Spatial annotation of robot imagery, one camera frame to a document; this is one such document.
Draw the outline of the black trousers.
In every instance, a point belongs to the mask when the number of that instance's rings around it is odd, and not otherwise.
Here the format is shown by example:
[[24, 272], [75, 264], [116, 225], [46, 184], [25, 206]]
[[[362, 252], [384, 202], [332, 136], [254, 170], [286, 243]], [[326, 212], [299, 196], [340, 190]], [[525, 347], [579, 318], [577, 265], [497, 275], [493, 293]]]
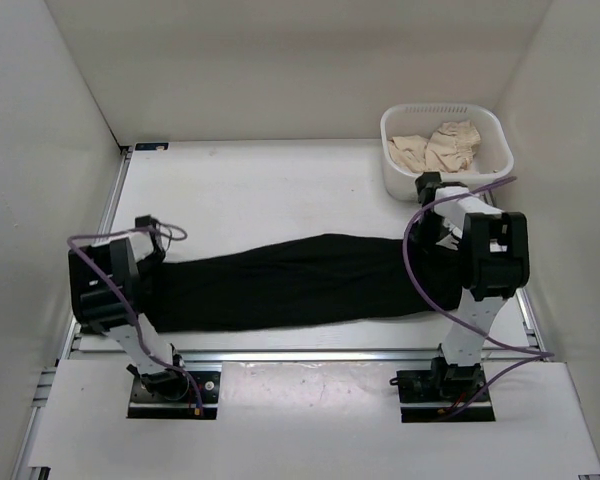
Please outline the black trousers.
[[[424, 284], [445, 307], [460, 300], [453, 250], [417, 253]], [[145, 315], [159, 333], [299, 328], [428, 311], [399, 239], [342, 234], [263, 246], [152, 274]]]

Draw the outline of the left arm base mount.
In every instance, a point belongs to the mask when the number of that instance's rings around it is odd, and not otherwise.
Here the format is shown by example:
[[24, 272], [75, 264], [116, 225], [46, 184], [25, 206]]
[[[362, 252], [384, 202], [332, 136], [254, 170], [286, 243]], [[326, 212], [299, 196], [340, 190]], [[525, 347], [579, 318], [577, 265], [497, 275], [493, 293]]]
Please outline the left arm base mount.
[[189, 370], [191, 383], [172, 369], [140, 375], [129, 364], [134, 379], [129, 395], [127, 417], [153, 420], [215, 420], [221, 387], [221, 371]]

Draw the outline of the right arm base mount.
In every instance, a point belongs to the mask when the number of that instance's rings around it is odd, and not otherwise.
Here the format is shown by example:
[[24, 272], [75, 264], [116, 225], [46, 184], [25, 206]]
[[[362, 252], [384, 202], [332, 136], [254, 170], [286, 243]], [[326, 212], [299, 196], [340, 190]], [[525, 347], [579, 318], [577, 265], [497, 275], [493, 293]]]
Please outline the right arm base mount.
[[488, 423], [496, 420], [481, 360], [468, 365], [435, 356], [428, 367], [398, 370], [389, 381], [397, 388], [402, 423]]

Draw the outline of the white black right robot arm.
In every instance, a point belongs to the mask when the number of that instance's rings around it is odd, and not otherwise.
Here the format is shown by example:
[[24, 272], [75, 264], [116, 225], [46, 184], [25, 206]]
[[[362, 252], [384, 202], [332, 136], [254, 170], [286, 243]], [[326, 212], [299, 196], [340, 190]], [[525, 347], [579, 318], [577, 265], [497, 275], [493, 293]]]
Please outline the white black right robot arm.
[[[420, 175], [415, 184], [421, 208], [405, 231], [405, 267], [426, 304], [452, 323], [421, 384], [440, 399], [470, 399], [484, 387], [481, 353], [496, 316], [529, 280], [527, 219], [485, 203], [481, 188], [445, 182], [437, 172]], [[451, 278], [460, 286], [455, 307], [434, 299], [423, 268], [414, 265], [417, 253], [431, 255], [440, 247], [444, 232], [458, 238], [452, 252], [457, 267]]]

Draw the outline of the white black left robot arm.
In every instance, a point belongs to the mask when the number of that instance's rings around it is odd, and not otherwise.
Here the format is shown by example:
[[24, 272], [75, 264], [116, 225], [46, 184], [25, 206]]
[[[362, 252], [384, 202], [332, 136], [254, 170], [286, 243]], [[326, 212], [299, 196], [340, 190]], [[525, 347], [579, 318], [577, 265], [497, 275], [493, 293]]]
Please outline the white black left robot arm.
[[128, 370], [150, 393], [168, 401], [186, 396], [190, 377], [173, 344], [145, 315], [152, 274], [166, 257], [164, 240], [176, 237], [151, 215], [134, 227], [67, 239], [70, 296], [81, 328], [115, 341], [128, 355]]

